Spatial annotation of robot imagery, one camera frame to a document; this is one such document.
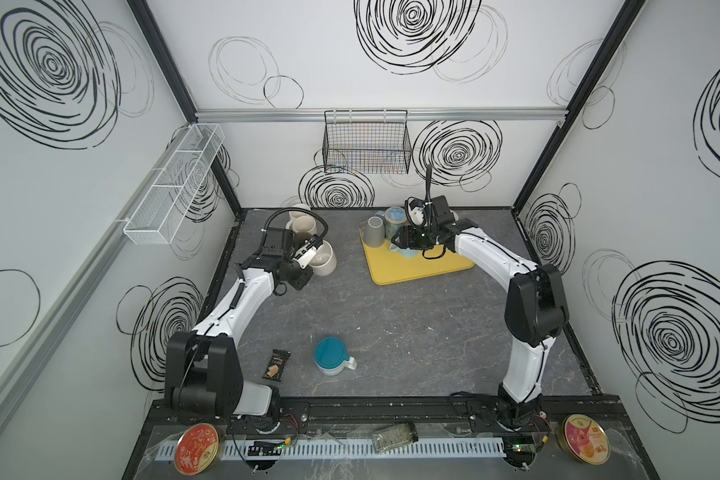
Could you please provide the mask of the cream speckled mug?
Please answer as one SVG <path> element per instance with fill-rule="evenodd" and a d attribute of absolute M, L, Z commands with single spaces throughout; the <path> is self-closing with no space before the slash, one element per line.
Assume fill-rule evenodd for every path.
<path fill-rule="evenodd" d="M 337 256 L 332 245 L 324 240 L 322 245 L 317 249 L 309 266 L 317 276 L 328 276 L 332 274 L 337 267 Z"/>

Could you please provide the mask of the pink mug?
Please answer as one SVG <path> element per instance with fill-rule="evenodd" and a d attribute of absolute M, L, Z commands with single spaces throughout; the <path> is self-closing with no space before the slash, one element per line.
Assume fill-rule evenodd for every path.
<path fill-rule="evenodd" d="M 286 228 L 295 235 L 311 237 L 317 233 L 317 221 L 311 215 L 302 215 L 289 220 Z"/>

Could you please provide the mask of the white mug with ribbed base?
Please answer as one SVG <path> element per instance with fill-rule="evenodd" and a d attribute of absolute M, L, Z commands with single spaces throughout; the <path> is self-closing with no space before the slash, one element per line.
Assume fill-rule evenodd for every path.
<path fill-rule="evenodd" d="M 289 217 L 291 219 L 297 219 L 302 216 L 306 216 L 311 211 L 311 208 L 309 205 L 297 203 L 295 205 L 290 206 L 289 210 Z"/>

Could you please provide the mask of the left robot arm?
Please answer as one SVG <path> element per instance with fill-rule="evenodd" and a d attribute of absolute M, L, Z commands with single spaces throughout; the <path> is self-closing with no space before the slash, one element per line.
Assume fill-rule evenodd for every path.
<path fill-rule="evenodd" d="M 321 230 L 297 244 L 295 233 L 272 222 L 298 212 L 321 225 Z M 282 208 L 262 227 L 258 247 L 235 265 L 236 281 L 208 316 L 190 331 L 171 336 L 166 347 L 164 400 L 177 414 L 228 420 L 238 416 L 280 416 L 275 387 L 244 378 L 238 343 L 259 307 L 278 287 L 301 290 L 313 276 L 310 262 L 329 231 L 317 213 L 299 207 Z"/>

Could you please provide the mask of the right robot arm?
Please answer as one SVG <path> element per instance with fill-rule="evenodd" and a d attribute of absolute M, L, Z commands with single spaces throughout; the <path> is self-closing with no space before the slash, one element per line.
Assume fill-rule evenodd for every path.
<path fill-rule="evenodd" d="M 392 237 L 395 246 L 422 253 L 441 246 L 473 262 L 505 290 L 512 347 L 495 415 L 505 429 L 520 429 L 538 409 L 550 350 L 569 322 L 561 272 L 517 255 L 472 220 L 457 218 L 443 196 L 410 197 L 404 214 L 407 224 Z"/>

